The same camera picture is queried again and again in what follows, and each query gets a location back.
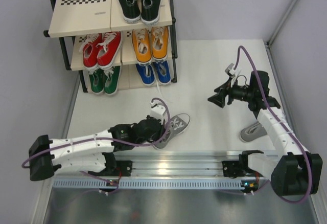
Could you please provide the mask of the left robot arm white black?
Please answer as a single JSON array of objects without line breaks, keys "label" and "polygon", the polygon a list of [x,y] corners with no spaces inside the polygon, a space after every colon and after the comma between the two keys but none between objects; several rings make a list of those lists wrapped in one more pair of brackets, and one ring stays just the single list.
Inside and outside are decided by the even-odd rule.
[{"label": "left robot arm white black", "polygon": [[119,124],[83,137],[50,139],[42,135],[29,148],[29,157],[22,167],[29,170],[33,182],[57,173],[78,171],[110,176],[117,168],[115,152],[161,142],[165,131],[164,118],[148,115],[138,123]]}]

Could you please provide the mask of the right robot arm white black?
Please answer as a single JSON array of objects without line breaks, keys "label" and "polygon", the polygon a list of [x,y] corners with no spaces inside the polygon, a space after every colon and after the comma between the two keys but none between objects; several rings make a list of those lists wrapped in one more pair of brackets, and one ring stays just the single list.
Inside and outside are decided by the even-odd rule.
[{"label": "right robot arm white black", "polygon": [[272,142],[278,160],[269,159],[260,150],[243,151],[239,155],[239,171],[246,176],[259,173],[271,182],[280,197],[315,194],[318,191],[323,161],[311,154],[297,140],[285,120],[278,101],[269,95],[269,75],[253,71],[248,85],[238,85],[238,74],[226,70],[229,79],[214,90],[208,101],[223,108],[234,100],[247,102],[259,124]]}]

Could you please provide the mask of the green canvas sneaker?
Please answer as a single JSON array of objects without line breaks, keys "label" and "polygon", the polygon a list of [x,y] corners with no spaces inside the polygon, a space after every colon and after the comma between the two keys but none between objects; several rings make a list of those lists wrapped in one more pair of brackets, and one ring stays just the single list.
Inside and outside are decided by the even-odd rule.
[{"label": "green canvas sneaker", "polygon": [[121,74],[121,67],[114,66],[104,71],[104,92],[107,95],[114,95],[118,91],[119,79]]},{"label": "green canvas sneaker", "polygon": [[96,69],[95,71],[89,72],[89,81],[91,91],[99,95],[104,91],[104,82],[103,82],[103,70]]}]

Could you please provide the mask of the red canvas sneaker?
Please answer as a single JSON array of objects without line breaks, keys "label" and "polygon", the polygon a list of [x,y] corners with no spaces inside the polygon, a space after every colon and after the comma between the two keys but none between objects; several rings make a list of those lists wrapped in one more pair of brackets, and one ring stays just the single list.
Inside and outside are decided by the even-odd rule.
[{"label": "red canvas sneaker", "polygon": [[122,42],[123,37],[120,31],[104,33],[102,42],[97,45],[99,47],[97,62],[100,69],[107,70],[112,67]]},{"label": "red canvas sneaker", "polygon": [[83,55],[83,65],[90,73],[94,72],[98,68],[98,44],[101,42],[102,33],[88,34],[80,46],[79,52]]}]

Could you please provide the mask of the grey canvas sneaker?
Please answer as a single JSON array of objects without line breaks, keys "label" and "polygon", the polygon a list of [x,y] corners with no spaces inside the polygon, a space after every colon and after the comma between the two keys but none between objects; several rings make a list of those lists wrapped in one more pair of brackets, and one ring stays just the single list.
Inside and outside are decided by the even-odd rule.
[{"label": "grey canvas sneaker", "polygon": [[153,147],[157,150],[164,149],[173,138],[182,134],[187,129],[190,121],[191,117],[187,113],[180,113],[173,116],[166,137],[162,141],[154,144]]},{"label": "grey canvas sneaker", "polygon": [[239,133],[239,138],[244,143],[250,143],[266,135],[267,132],[265,128],[259,122],[256,122],[252,125],[243,128]]}]

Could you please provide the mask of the orange canvas sneaker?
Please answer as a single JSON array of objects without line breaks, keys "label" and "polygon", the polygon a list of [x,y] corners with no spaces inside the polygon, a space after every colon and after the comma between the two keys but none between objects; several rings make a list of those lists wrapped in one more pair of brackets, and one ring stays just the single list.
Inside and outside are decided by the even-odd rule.
[{"label": "orange canvas sneaker", "polygon": [[168,55],[170,30],[168,26],[153,27],[151,29],[152,57],[155,61],[165,61]]},{"label": "orange canvas sneaker", "polygon": [[137,63],[141,66],[149,65],[152,62],[152,55],[147,29],[133,30],[131,39]]}]

